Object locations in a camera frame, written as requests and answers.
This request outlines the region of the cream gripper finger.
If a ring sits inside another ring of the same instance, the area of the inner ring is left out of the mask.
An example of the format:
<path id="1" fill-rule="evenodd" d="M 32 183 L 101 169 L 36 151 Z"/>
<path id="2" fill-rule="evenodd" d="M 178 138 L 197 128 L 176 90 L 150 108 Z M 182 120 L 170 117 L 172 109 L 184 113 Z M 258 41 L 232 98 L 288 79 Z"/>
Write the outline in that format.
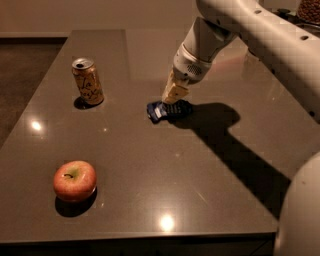
<path id="1" fill-rule="evenodd" d="M 170 71 L 166 82 L 165 89 L 162 94 L 163 100 L 170 100 L 174 92 L 174 72 Z"/>
<path id="2" fill-rule="evenodd" d="M 187 88 L 176 86 L 166 88 L 162 95 L 162 101 L 166 104 L 174 104 L 189 93 Z"/>

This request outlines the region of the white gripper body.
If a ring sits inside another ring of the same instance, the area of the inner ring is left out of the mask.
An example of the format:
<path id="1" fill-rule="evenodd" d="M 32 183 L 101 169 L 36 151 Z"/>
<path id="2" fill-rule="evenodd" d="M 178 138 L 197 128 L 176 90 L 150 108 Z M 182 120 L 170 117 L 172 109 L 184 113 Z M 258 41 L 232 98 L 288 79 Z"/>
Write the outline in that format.
<path id="1" fill-rule="evenodd" d="M 173 58 L 173 73 L 179 80 L 201 81 L 212 66 L 211 62 L 202 61 L 193 56 L 181 44 Z"/>

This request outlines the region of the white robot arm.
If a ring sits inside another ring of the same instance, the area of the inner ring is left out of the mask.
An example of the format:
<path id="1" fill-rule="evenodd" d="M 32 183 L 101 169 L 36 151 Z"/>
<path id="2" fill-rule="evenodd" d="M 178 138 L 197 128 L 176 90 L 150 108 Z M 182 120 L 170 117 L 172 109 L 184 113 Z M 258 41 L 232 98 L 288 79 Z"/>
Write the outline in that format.
<path id="1" fill-rule="evenodd" d="M 259 0 L 196 0 L 193 23 L 173 61 L 162 101 L 173 104 L 203 79 L 218 52 L 239 37 L 307 111 L 319 119 L 319 39 L 261 6 Z M 286 193 L 274 256 L 320 256 L 320 153 Z"/>

